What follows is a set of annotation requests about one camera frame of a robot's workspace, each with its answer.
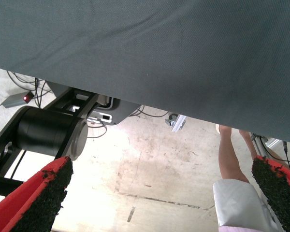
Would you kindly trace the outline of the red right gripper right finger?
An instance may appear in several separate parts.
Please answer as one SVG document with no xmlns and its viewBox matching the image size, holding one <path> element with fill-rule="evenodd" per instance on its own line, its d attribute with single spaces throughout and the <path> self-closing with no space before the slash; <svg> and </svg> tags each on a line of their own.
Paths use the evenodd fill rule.
<svg viewBox="0 0 290 232">
<path fill-rule="evenodd" d="M 290 170 L 272 159 L 257 156 L 252 174 L 283 230 L 290 232 Z"/>
</svg>

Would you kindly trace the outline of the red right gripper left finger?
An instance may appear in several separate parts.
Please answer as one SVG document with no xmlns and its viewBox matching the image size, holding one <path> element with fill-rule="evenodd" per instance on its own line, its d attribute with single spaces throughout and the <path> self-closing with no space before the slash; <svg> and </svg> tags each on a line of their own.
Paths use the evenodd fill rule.
<svg viewBox="0 0 290 232">
<path fill-rule="evenodd" d="M 73 174 L 69 157 L 56 159 L 0 202 L 0 232 L 49 232 Z"/>
</svg>

